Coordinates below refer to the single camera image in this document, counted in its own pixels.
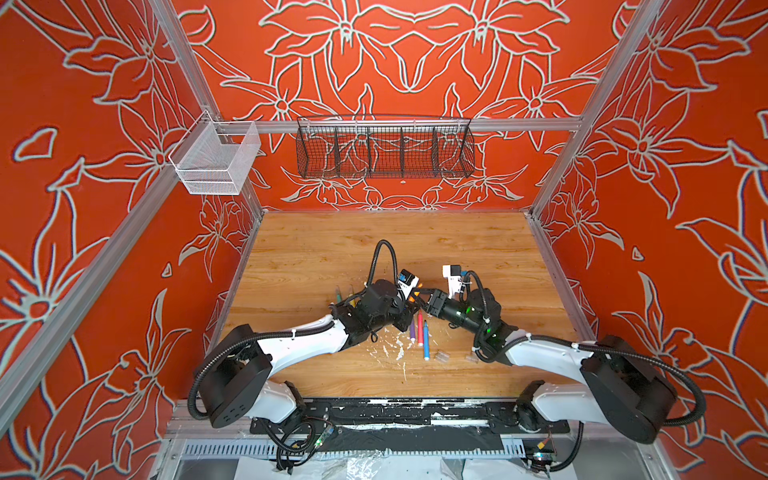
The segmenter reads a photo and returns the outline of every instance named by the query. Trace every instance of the black wire basket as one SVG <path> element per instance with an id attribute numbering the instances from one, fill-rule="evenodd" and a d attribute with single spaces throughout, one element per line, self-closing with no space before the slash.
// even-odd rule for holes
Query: black wire basket
<path id="1" fill-rule="evenodd" d="M 460 178 L 475 172 L 468 118 L 301 117 L 303 178 Z"/>

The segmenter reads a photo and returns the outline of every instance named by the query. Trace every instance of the wood grain surface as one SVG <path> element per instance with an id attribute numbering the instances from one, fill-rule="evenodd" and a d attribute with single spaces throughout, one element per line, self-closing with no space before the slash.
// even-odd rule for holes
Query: wood grain surface
<path id="1" fill-rule="evenodd" d="M 376 242 L 385 238 L 398 268 L 424 287 L 447 290 L 442 265 L 472 269 L 502 305 L 502 319 L 533 333 L 576 340 L 523 214 L 333 213 L 264 217 L 223 335 L 249 323 L 253 331 L 288 329 L 319 319 L 336 301 L 362 289 Z M 384 247 L 375 278 L 392 277 Z M 536 379 L 571 382 L 538 369 L 466 359 L 472 334 L 429 323 L 432 359 L 390 326 L 379 341 L 291 366 L 273 377 L 290 380 L 304 396 L 517 396 Z M 435 361 L 439 351 L 447 363 Z"/>

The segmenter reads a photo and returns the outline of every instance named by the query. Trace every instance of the vent grille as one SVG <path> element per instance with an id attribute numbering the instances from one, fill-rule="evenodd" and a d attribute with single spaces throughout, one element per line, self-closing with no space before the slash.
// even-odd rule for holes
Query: vent grille
<path id="1" fill-rule="evenodd" d="M 503 450 L 418 450 L 394 452 L 385 450 L 382 456 L 425 455 L 443 458 L 524 458 L 525 448 L 520 439 L 502 438 Z M 267 460 L 275 458 L 277 447 L 269 439 L 238 440 L 187 440 L 184 447 L 185 458 L 239 458 L 240 456 Z M 317 452 L 315 458 L 330 460 L 370 455 L 368 450 L 345 450 L 339 452 Z"/>

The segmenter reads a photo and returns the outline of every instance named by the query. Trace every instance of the pink marker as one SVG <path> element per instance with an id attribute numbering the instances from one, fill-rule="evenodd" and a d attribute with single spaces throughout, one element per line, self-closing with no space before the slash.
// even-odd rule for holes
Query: pink marker
<path id="1" fill-rule="evenodd" d="M 419 324 L 416 327 L 416 335 L 419 336 L 419 346 L 424 345 L 424 317 L 422 311 L 419 310 Z"/>

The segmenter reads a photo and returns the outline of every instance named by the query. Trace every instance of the floral wallpaper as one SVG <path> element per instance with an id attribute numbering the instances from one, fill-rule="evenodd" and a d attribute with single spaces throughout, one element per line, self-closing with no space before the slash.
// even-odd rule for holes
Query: floral wallpaper
<path id="1" fill-rule="evenodd" d="M 200 109 L 146 0 L 4 2 L 0 56 L 2 374 Z M 146 476 L 255 224 L 177 185 L 0 439 L 0 478 Z"/>
<path id="2" fill-rule="evenodd" d="M 177 184 L 0 440 L 0 478 L 147 477 L 254 220 Z"/>
<path id="3" fill-rule="evenodd" d="M 578 116 L 639 2 L 174 0 L 227 120 L 314 114 Z M 263 135 L 271 210 L 528 207 L 568 137 L 475 134 L 465 179 L 304 180 L 294 135 Z"/>
<path id="4" fill-rule="evenodd" d="M 542 217 L 598 337 L 707 394 L 662 431 L 681 478 L 768 476 L 767 26 L 764 2 L 667 2 Z"/>
<path id="5" fill-rule="evenodd" d="M 2 374 L 200 110 L 145 0 L 0 12 Z"/>

